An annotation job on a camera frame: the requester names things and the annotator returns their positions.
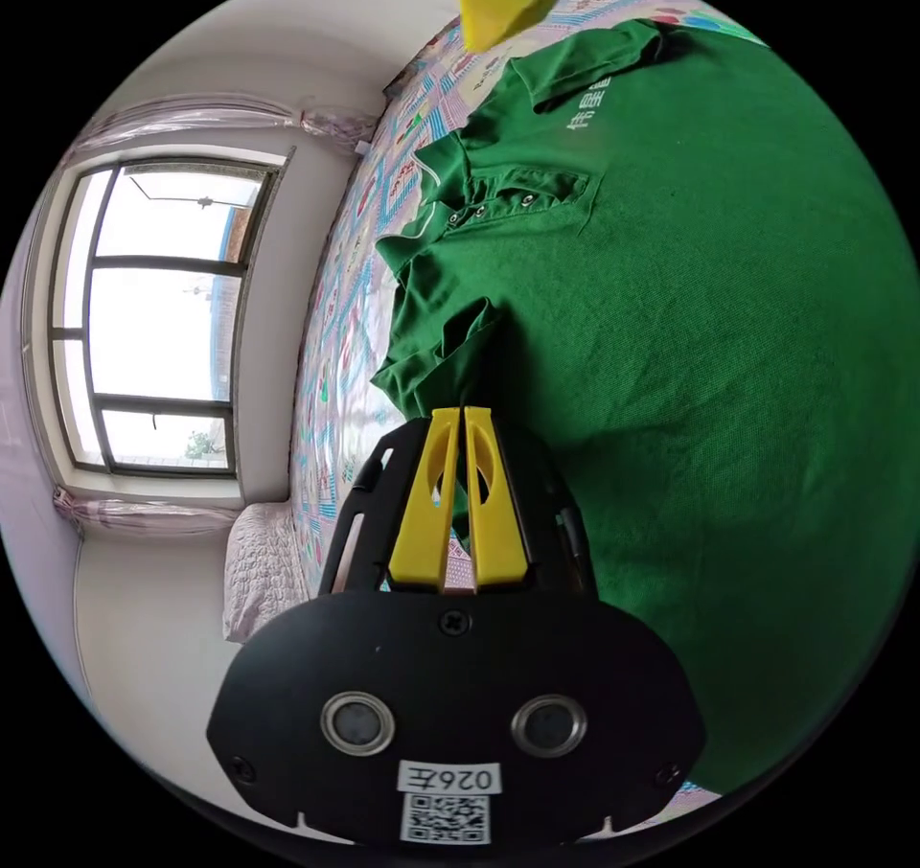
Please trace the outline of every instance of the yellow object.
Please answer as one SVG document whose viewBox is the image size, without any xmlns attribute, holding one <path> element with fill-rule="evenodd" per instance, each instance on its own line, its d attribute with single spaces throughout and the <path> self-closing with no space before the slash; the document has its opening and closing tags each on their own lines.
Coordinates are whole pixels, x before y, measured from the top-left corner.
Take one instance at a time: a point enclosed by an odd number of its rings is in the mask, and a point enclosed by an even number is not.
<svg viewBox="0 0 920 868">
<path fill-rule="evenodd" d="M 495 438 L 492 412 L 488 408 L 467 408 L 466 422 L 470 548 L 476 586 L 519 583 L 527 573 L 527 556 Z M 489 490 L 485 500 L 479 491 L 477 470 Z"/>
<path fill-rule="evenodd" d="M 444 591 L 460 454 L 460 412 L 459 408 L 441 408 L 431 416 L 390 557 L 390 578 L 404 586 Z M 467 408 L 463 420 L 467 435 L 467 494 L 476 586 L 520 583 L 527 573 L 527 556 L 501 461 L 492 412 L 488 408 Z M 479 475 L 486 484 L 487 495 L 479 489 Z"/>
<path fill-rule="evenodd" d="M 422 458 L 390 557 L 390 577 L 394 581 L 433 587 L 439 592 L 444 589 L 459 438 L 459 408 L 440 408 L 432 413 Z M 434 503 L 439 480 L 440 506 Z"/>
<path fill-rule="evenodd" d="M 558 0 L 460 0 L 463 39 L 471 53 L 496 44 L 542 22 Z"/>
</svg>

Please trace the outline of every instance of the patterned bedsheet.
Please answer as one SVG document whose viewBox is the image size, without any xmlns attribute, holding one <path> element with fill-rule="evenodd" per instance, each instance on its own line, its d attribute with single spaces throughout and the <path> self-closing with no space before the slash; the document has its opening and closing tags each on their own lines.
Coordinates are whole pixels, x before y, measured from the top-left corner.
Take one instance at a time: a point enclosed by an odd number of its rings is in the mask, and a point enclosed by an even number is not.
<svg viewBox="0 0 920 868">
<path fill-rule="evenodd" d="M 403 422 L 369 379 L 386 354 L 395 291 L 375 240 L 400 232 L 414 216 L 419 175 L 412 151 L 463 126 L 510 57 L 526 56 L 582 28 L 611 28 L 630 18 L 757 40 L 700 0 L 560 0 L 538 26 L 488 54 L 467 54 L 453 23 L 389 87 L 391 102 L 346 194 L 317 274 L 297 382 L 290 503 L 311 595 L 353 476 L 380 437 Z M 469 559 L 456 540 L 448 582 L 472 584 Z M 685 787 L 653 822 L 713 797 Z"/>
</svg>

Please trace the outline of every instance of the label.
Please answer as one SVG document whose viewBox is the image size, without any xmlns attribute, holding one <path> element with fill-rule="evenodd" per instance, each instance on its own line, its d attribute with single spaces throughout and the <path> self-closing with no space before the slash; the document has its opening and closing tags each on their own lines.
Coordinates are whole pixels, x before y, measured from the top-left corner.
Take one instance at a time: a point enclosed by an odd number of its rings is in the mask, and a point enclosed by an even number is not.
<svg viewBox="0 0 920 868">
<path fill-rule="evenodd" d="M 501 794 L 501 766 L 498 763 L 447 765 L 400 760 L 397 791 L 419 794 Z"/>
<path fill-rule="evenodd" d="M 400 840 L 435 846 L 492 842 L 490 796 L 501 794 L 498 763 L 449 765 L 400 760 Z"/>
</svg>

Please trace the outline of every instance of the qr code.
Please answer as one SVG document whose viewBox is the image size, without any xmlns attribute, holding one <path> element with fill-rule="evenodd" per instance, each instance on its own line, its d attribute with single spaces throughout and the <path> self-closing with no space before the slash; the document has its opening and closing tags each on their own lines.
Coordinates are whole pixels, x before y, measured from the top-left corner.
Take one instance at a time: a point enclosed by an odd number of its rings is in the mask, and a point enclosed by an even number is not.
<svg viewBox="0 0 920 868">
<path fill-rule="evenodd" d="M 407 794 L 402 839 L 442 846 L 490 843 L 488 795 Z"/>
</svg>

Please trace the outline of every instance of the sky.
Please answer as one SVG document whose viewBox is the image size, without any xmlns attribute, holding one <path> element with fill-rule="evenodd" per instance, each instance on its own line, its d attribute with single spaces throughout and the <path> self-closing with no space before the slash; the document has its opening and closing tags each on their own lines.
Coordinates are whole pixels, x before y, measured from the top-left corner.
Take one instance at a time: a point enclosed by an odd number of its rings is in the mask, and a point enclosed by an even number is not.
<svg viewBox="0 0 920 868">
<path fill-rule="evenodd" d="M 81 325 L 83 277 L 96 214 L 109 172 L 84 178 L 86 193 L 74 232 L 64 286 L 63 319 Z M 216 260 L 231 207 L 249 203 L 258 182 L 183 172 L 119 175 L 106 209 L 97 254 L 195 257 Z M 149 200 L 145 196 L 190 198 Z M 202 208 L 196 201 L 210 197 Z M 97 270 L 90 298 L 90 336 L 97 392 L 211 398 L 210 290 L 212 275 L 146 269 Z M 68 388 L 83 448 L 99 449 L 82 367 L 82 344 L 64 342 Z M 207 432 L 209 419 L 106 413 L 115 458 L 178 459 L 193 430 Z"/>
</svg>

